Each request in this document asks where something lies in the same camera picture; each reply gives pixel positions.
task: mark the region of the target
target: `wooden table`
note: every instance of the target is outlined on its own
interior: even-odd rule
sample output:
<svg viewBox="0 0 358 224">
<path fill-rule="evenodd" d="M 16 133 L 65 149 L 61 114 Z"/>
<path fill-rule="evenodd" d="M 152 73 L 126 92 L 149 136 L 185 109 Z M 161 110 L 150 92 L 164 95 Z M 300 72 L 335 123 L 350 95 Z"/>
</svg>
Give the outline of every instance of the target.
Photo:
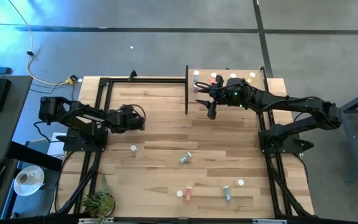
<svg viewBox="0 0 358 224">
<path fill-rule="evenodd" d="M 198 71 L 200 81 L 207 83 L 212 72 L 226 81 L 231 73 L 248 79 L 250 72 L 254 72 L 256 77 L 251 84 L 264 89 L 259 70 Z M 259 149 L 255 112 L 218 106 L 216 120 L 208 119 L 206 108 L 195 100 L 211 98 L 193 92 L 193 72 L 189 70 L 187 115 L 184 84 L 114 84 L 110 108 L 141 105 L 147 121 L 144 131 L 110 134 L 102 153 L 99 174 L 106 175 L 117 203 L 112 216 L 272 218 L 269 180 Z M 99 78 L 84 77 L 79 97 L 82 103 L 94 106 Z M 283 79 L 268 79 L 268 85 L 273 94 L 286 95 Z M 274 111 L 274 116 L 276 123 L 292 122 L 290 112 Z M 133 144 L 139 150 L 137 154 L 130 150 Z M 187 165 L 180 164 L 178 160 L 186 152 L 191 152 L 193 158 Z M 76 152 L 65 164 L 58 190 L 60 206 L 78 185 L 83 157 L 83 152 Z M 303 164 L 291 154 L 283 154 L 283 164 L 289 189 L 306 211 L 313 213 Z M 238 179 L 244 180 L 244 186 L 236 187 Z M 100 180 L 99 176 L 96 189 L 100 188 Z M 227 185 L 232 195 L 230 202 L 223 195 Z M 177 191 L 185 192 L 186 187 L 193 188 L 190 202 L 177 197 Z M 284 211 L 282 193 L 277 191 Z"/>
</svg>

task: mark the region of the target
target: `concrete floor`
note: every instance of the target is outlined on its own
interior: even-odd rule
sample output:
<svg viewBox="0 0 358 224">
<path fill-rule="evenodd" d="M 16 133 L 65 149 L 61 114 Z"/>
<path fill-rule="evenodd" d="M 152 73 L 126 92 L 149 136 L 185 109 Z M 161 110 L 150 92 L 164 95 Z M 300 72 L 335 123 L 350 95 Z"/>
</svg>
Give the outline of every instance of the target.
<svg viewBox="0 0 358 224">
<path fill-rule="evenodd" d="M 16 0 L 27 22 L 40 26 L 176 27 L 255 29 L 252 0 Z M 356 0 L 259 0 L 265 29 L 358 30 Z M 22 24 L 5 0 L 0 23 Z M 274 77 L 282 77 L 293 96 L 315 95 L 339 106 L 358 95 L 358 35 L 267 35 Z M 50 82 L 69 75 L 184 75 L 192 68 L 258 69 L 264 64 L 258 34 L 34 32 L 33 73 Z M 27 32 L 0 30 L 0 66 L 26 75 Z M 70 98 L 71 87 L 54 96 Z M 75 88 L 78 95 L 80 86 Z M 14 140 L 39 139 L 39 98 L 30 92 Z M 43 132 L 65 130 L 60 124 Z M 344 131 L 301 134 L 315 143 L 305 153 L 310 192 L 317 215 L 358 221 L 358 182 L 343 175 L 354 162 Z"/>
</svg>

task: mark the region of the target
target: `black desk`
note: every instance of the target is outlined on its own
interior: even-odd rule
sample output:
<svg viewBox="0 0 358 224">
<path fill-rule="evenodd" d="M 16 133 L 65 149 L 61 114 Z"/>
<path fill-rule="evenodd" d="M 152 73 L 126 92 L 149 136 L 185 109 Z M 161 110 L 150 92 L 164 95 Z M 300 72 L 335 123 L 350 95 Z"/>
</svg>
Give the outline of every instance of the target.
<svg viewBox="0 0 358 224">
<path fill-rule="evenodd" d="M 12 137 L 19 121 L 25 99 L 30 89 L 30 76 L 11 76 L 7 78 L 11 83 L 3 110 L 0 112 L 0 162 L 6 166 L 4 181 L 0 189 L 0 217 L 6 203 L 6 197 L 16 176 L 17 161 L 24 161 L 48 169 L 60 171 L 60 159 L 37 152 L 26 146 L 12 142 Z M 29 131 L 36 131 L 31 125 Z"/>
</svg>

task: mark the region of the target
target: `table leg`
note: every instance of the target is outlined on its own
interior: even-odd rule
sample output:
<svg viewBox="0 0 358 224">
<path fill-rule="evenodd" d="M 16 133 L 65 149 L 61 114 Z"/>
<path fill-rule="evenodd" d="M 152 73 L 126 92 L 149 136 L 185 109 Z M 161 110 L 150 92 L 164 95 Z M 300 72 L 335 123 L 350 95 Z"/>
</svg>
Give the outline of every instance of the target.
<svg viewBox="0 0 358 224">
<path fill-rule="evenodd" d="M 35 164 L 44 168 L 60 172 L 62 161 L 53 156 L 30 149 L 22 144 L 11 142 L 7 158 Z"/>
</svg>

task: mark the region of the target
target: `white cable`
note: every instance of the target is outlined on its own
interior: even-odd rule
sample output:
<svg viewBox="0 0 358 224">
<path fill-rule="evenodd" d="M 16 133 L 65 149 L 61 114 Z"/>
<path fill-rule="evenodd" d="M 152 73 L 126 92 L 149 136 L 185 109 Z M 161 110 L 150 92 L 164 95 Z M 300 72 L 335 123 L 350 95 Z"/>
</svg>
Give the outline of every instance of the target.
<svg viewBox="0 0 358 224">
<path fill-rule="evenodd" d="M 32 32 L 31 32 L 30 26 L 28 25 L 27 21 L 24 19 L 24 17 L 22 16 L 22 14 L 19 12 L 19 10 L 17 10 L 16 6 L 13 5 L 12 1 L 11 1 L 11 0 L 8 0 L 8 1 L 11 3 L 11 5 L 13 6 L 13 8 L 16 10 L 16 12 L 17 12 L 17 13 L 19 14 L 19 16 L 22 18 L 22 20 L 24 21 L 25 25 L 27 26 L 27 28 L 28 28 L 28 30 L 29 30 L 29 32 L 30 32 L 30 35 L 31 35 L 31 48 L 30 48 L 29 52 L 32 53 L 32 49 L 33 49 L 33 46 L 34 46 L 34 38 L 33 38 L 33 36 L 32 36 Z M 29 67 L 30 67 L 30 65 L 29 65 L 29 63 L 30 63 L 30 56 L 31 56 L 31 55 L 28 55 L 28 57 L 27 57 L 27 64 L 26 64 L 25 67 L 26 67 L 26 69 L 27 69 L 27 73 L 28 73 L 33 79 L 37 80 L 38 82 L 42 82 L 42 83 L 44 83 L 44 84 L 46 84 L 46 85 L 64 85 L 64 84 L 66 84 L 65 82 L 63 82 L 63 83 L 49 83 L 49 82 L 45 82 L 45 81 L 43 81 L 43 80 L 41 80 L 41 79 L 35 77 L 35 76 L 30 72 L 30 68 L 29 68 Z"/>
</svg>

